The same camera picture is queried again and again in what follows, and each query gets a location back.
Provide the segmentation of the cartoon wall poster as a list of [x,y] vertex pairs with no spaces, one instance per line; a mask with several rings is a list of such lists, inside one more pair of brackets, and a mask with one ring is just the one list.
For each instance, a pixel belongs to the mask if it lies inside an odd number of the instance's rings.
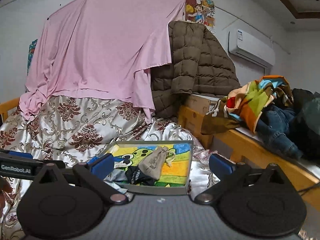
[[215,27],[215,4],[212,0],[185,0],[185,20],[205,25],[209,30]]

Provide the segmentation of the pink hanging sheet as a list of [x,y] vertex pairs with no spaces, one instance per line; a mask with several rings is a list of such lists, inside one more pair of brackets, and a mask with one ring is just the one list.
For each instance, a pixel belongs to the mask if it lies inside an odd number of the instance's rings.
[[20,97],[27,120],[52,96],[118,99],[155,106],[151,69],[171,63],[168,25],[184,0],[74,0],[50,15],[38,39]]

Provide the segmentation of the black sock in box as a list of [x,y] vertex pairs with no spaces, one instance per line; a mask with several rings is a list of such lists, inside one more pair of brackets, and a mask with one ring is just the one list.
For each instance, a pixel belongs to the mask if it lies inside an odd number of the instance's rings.
[[153,186],[156,182],[152,177],[144,174],[138,166],[129,166],[125,171],[127,181],[133,185]]

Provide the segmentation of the wooden bed frame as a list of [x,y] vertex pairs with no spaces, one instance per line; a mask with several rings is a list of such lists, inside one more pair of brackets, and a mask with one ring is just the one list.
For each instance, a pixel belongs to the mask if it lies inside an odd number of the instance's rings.
[[213,144],[220,143],[232,149],[232,161],[245,161],[258,167],[266,167],[269,163],[276,163],[283,169],[297,190],[319,183],[319,179],[307,171],[306,168],[295,164],[292,160],[271,153],[252,138],[238,132],[228,130],[213,136]]

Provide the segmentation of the brown quilted jacket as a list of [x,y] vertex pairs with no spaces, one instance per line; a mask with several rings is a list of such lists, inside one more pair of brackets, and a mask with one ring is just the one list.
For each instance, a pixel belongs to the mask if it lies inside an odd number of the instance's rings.
[[191,94],[221,98],[240,87],[233,61],[204,25],[172,21],[168,31],[171,63],[151,69],[155,117],[176,119]]

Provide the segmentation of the white wall air conditioner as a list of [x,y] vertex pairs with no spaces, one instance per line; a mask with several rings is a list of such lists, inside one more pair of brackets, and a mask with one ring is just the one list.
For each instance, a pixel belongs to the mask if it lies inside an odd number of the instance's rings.
[[263,68],[272,68],[276,61],[270,46],[241,29],[229,32],[228,51]]

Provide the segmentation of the colourful patchwork cloth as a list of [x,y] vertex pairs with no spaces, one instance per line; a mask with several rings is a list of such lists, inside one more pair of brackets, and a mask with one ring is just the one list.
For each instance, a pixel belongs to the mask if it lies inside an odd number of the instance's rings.
[[290,84],[283,76],[268,75],[234,89],[205,114],[201,133],[223,133],[241,126],[255,132],[263,111],[271,103],[293,106]]

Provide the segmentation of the floral satin bedspread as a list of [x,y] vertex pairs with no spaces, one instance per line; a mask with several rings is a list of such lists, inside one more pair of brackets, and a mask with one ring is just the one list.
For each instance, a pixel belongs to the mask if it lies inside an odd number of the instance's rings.
[[[35,159],[61,160],[67,167],[88,162],[114,141],[193,140],[193,160],[188,193],[194,198],[219,179],[208,166],[209,151],[170,119],[145,122],[144,111],[120,100],[75,99],[54,96],[33,121],[18,108],[1,126],[1,149],[30,153]],[[6,178],[12,188],[1,204],[1,239],[21,239],[17,206],[31,184],[29,180]]]

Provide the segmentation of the blue denim jeans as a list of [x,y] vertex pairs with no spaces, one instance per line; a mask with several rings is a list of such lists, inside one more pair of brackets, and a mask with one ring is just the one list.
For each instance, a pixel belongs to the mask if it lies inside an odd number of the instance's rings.
[[303,154],[290,140],[290,124],[295,117],[293,109],[281,109],[271,104],[260,116],[255,131],[274,153],[299,160]]

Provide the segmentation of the cardboard box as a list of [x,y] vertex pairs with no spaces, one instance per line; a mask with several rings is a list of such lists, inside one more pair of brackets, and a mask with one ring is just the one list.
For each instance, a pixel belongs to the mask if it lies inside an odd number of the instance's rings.
[[218,101],[219,99],[215,97],[191,94],[186,99],[184,105],[204,115],[214,108]]

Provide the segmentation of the beige linen drawstring pouch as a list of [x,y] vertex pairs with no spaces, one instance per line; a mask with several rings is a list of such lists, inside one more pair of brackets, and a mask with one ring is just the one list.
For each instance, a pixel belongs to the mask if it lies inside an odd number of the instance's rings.
[[176,153],[170,151],[167,146],[158,146],[139,162],[138,167],[144,174],[159,180],[163,165],[171,167],[175,157]]

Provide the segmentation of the grey box with colourful lining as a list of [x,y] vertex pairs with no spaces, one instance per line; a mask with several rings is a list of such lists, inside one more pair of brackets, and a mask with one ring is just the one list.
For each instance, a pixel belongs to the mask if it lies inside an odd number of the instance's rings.
[[104,181],[133,193],[187,194],[191,140],[116,142],[106,152],[114,158],[114,170]]

